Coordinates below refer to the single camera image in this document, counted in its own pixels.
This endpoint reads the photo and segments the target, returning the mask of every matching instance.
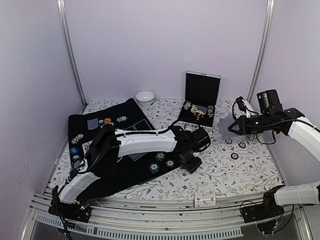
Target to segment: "white wall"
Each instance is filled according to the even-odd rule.
[[[297,108],[320,127],[320,1],[277,0],[256,92],[276,89],[284,108]],[[254,106],[258,108],[255,97]],[[288,185],[320,180],[318,162],[299,143],[277,135],[271,151]],[[310,221],[319,223],[320,208]],[[319,224],[313,228],[320,239]]]
[[[0,239],[17,240],[81,104],[56,1],[0,5]]]
[[[185,97],[185,70],[222,75],[220,99],[246,96],[267,1],[70,0],[66,13],[89,100],[142,90]]]

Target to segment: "floral tablecloth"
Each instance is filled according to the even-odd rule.
[[[121,100],[91,101],[83,114],[122,103]],[[157,99],[150,106],[140,106],[156,129],[167,127],[178,118],[184,100]],[[136,200],[193,200],[194,193],[214,191],[217,197],[262,193],[282,184],[267,147],[256,136],[236,136],[222,140],[217,123],[230,114],[233,101],[216,104],[213,128],[206,128],[211,145],[198,157],[202,165],[190,174],[177,168],[142,185],[135,185],[111,196]],[[70,171],[69,147],[66,146],[49,187],[63,185]]]

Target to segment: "table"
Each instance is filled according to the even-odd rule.
[[[121,100],[91,101],[83,114],[103,110],[122,103]],[[140,106],[156,129],[167,127],[178,118],[184,100],[156,99],[150,106]],[[202,165],[190,174],[177,168],[142,185],[135,185],[109,198],[181,201],[193,200],[194,193],[214,191],[218,198],[229,198],[263,193],[283,184],[274,160],[266,145],[259,143],[256,136],[237,136],[232,143],[222,140],[217,124],[231,113],[231,100],[218,100],[213,128],[206,127],[211,145],[200,153]],[[231,158],[236,153],[238,159]],[[66,146],[48,184],[49,188],[63,185],[70,171],[69,147]]]

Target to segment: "black cloth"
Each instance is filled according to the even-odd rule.
[[[98,124],[100,126],[92,129],[96,126],[96,120],[98,123],[100,121]],[[114,123],[116,129],[119,128],[132,131],[155,129],[132,98],[105,110],[85,115],[71,115],[69,116],[68,123],[71,163],[74,161],[79,162],[79,160],[85,157],[84,149],[89,147],[90,141],[95,138],[103,124],[112,123]],[[99,199],[113,195],[134,185],[150,181],[180,166],[178,162],[174,162],[175,164],[173,167],[166,166],[166,160],[162,162],[156,160],[155,152],[147,153],[137,161],[134,161],[129,156],[124,156],[117,164],[116,171],[111,177],[101,178],[93,182],[77,199]],[[152,163],[159,165],[159,171],[157,173],[150,172],[149,168]]]

